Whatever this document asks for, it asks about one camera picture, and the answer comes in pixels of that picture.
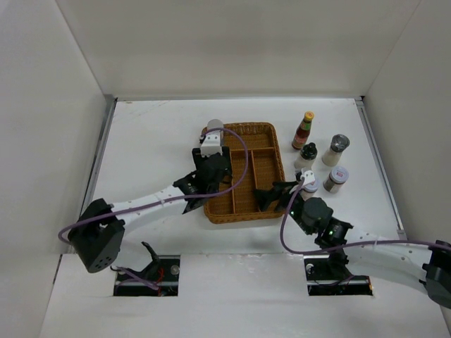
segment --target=small bottle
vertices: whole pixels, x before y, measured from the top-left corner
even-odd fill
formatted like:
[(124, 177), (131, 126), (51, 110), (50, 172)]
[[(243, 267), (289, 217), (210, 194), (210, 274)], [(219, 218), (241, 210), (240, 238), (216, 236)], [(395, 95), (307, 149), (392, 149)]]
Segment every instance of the small bottle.
[(304, 144), (307, 143), (307, 139), (310, 135), (311, 121), (314, 117), (315, 114), (313, 114), (313, 111), (307, 111), (304, 114), (304, 120), (302, 120), (301, 124), (297, 128), (295, 137), (293, 138), (293, 142), (291, 143), (294, 149), (301, 150)]
[(324, 189), (331, 193), (336, 193), (343, 186), (350, 174), (344, 167), (337, 165), (333, 167), (327, 180), (324, 181)]
[(322, 159), (325, 165), (335, 167), (340, 160), (343, 151), (350, 145), (350, 139), (343, 134), (332, 137), (330, 148), (324, 153)]
[(316, 150), (315, 143), (311, 142), (303, 146), (299, 153), (299, 157), (295, 161), (296, 173), (298, 173), (303, 168), (310, 170), (317, 154), (318, 150)]
[(315, 195), (315, 192), (318, 190), (318, 188), (319, 188), (319, 180), (317, 180), (315, 177), (314, 183), (308, 184), (302, 188), (301, 197), (304, 199), (304, 201), (306, 201), (307, 199)]

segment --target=bottle cap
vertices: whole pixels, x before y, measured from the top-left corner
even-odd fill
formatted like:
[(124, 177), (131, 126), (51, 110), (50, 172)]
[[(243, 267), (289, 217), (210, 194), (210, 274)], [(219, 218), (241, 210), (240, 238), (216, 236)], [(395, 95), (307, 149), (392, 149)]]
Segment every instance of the bottle cap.
[(349, 146), (350, 139), (348, 139), (345, 135), (336, 134), (334, 135), (334, 137), (332, 137), (330, 148), (334, 150), (335, 153), (342, 153)]
[(315, 177), (315, 182), (306, 185), (305, 187), (303, 187), (303, 190), (305, 190), (306, 192), (315, 192), (316, 190), (318, 190), (319, 185), (320, 185), (320, 182)]
[(318, 150), (313, 142), (306, 144), (301, 149), (301, 156), (304, 160), (314, 160), (317, 154)]
[(304, 115), (304, 120), (311, 121), (311, 120), (313, 120), (314, 117), (315, 117), (315, 114), (313, 113), (313, 111), (306, 111), (305, 115)]
[(348, 178), (350, 178), (350, 174), (344, 167), (337, 165), (336, 167), (332, 168), (329, 177), (335, 183), (343, 184), (347, 181)]

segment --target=white jar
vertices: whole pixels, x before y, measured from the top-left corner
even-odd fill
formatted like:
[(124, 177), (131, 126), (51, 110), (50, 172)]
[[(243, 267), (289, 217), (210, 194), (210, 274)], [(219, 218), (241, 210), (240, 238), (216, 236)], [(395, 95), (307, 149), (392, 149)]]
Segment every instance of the white jar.
[(325, 165), (335, 167), (340, 160), (343, 151), (350, 145), (350, 139), (343, 134), (332, 137), (330, 148), (324, 153), (322, 160)]
[(302, 190), (301, 190), (302, 199), (304, 199), (304, 201), (306, 201), (310, 197), (313, 197), (313, 195), (315, 195), (315, 192), (318, 190), (319, 185), (320, 185), (320, 182), (315, 177), (315, 182), (308, 184), (302, 188)]

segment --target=sauce bottle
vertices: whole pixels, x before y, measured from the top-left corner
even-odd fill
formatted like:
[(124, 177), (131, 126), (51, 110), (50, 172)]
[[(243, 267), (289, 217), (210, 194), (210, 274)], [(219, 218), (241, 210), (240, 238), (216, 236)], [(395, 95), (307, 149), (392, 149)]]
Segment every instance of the sauce bottle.
[(301, 150), (302, 147), (307, 143), (307, 139), (310, 135), (311, 121), (315, 117), (313, 111), (307, 111), (304, 115), (304, 120), (296, 130), (295, 138), (291, 143), (292, 147), (296, 150)]

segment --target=wicker basket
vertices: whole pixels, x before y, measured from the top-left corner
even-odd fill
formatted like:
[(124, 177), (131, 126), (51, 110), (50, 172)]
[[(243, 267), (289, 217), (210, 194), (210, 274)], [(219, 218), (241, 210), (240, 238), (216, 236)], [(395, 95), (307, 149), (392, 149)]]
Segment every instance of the wicker basket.
[[(254, 198), (254, 189), (272, 188), (274, 181), (285, 181), (276, 130), (270, 123), (231, 123), (224, 125), (243, 138), (249, 153), (249, 168), (242, 183), (230, 193), (210, 199), (204, 206), (207, 218), (213, 223), (232, 223), (243, 220), (263, 220), (281, 217), (274, 212), (277, 202), (261, 212)], [(245, 152), (241, 143), (232, 135), (224, 133), (224, 145), (230, 148), (233, 182), (245, 169)], [(220, 191), (229, 188), (221, 184)]]

